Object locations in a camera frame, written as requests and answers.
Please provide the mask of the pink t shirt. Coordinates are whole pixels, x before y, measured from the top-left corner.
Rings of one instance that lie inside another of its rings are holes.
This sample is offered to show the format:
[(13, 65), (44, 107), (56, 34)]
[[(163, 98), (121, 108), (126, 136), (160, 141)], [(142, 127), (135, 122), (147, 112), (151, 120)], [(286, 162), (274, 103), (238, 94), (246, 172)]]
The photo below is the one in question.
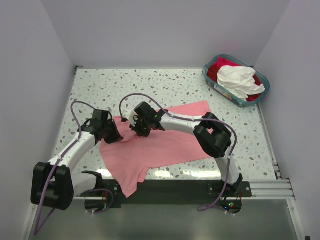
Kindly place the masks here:
[(139, 137), (129, 122), (114, 117), (122, 141), (107, 144), (102, 141), (99, 151), (106, 168), (129, 198), (143, 183), (149, 169), (207, 159), (197, 139), (178, 131), (153, 130), (148, 137)]

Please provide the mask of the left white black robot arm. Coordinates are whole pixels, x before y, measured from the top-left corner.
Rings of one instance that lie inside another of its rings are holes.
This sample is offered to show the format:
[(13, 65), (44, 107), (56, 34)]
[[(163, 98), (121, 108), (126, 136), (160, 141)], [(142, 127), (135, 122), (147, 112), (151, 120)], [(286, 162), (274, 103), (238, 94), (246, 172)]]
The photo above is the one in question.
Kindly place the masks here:
[(85, 192), (99, 196), (104, 190), (102, 175), (85, 170), (84, 181), (75, 181), (72, 172), (100, 141), (113, 144), (122, 140), (112, 115), (107, 110), (95, 109), (92, 117), (81, 126), (76, 136), (61, 153), (48, 162), (39, 162), (33, 169), (31, 203), (52, 209), (66, 210), (73, 198)]

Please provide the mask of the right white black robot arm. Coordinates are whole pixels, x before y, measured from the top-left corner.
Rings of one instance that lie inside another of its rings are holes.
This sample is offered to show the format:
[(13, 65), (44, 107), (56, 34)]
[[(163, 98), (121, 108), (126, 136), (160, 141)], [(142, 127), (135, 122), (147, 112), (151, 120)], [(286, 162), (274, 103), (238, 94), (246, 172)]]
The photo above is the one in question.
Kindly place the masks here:
[(140, 137), (148, 137), (152, 130), (176, 131), (194, 136), (202, 150), (214, 158), (221, 173), (223, 192), (230, 197), (241, 190), (243, 176), (232, 160), (237, 139), (236, 132), (220, 121), (213, 113), (204, 116), (187, 116), (166, 109), (155, 110), (141, 102), (133, 110), (127, 110), (131, 130)]

